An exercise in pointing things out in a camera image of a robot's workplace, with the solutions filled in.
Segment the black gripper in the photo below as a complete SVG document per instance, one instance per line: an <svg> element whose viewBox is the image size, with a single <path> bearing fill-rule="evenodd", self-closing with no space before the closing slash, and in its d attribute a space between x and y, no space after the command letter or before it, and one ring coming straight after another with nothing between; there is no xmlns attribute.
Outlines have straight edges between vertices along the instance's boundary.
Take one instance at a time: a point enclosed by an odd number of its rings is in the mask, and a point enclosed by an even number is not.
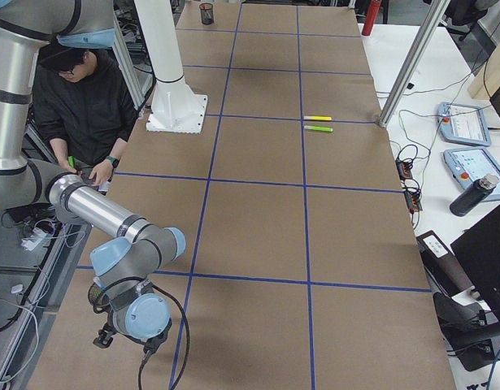
<svg viewBox="0 0 500 390"><path fill-rule="evenodd" d="M98 331L98 335L93 340L93 344L98 348L109 348L115 334L128 337L126 333L121 332L116 328L113 318L108 318L103 327Z"/></svg>

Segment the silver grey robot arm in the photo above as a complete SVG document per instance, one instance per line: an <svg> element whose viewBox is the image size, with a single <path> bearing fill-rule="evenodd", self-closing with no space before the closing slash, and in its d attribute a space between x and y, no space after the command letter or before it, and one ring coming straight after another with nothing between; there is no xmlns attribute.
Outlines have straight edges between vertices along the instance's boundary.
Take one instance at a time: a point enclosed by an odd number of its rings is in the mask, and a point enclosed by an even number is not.
<svg viewBox="0 0 500 390"><path fill-rule="evenodd" d="M107 324L95 344L122 334L153 353L172 325L168 295L150 274L185 250L183 233L160 228L90 188L61 167L22 155L39 49L57 39L83 48L115 41L109 1L0 1L0 210L49 202L111 236L91 253L89 299Z"/></svg>

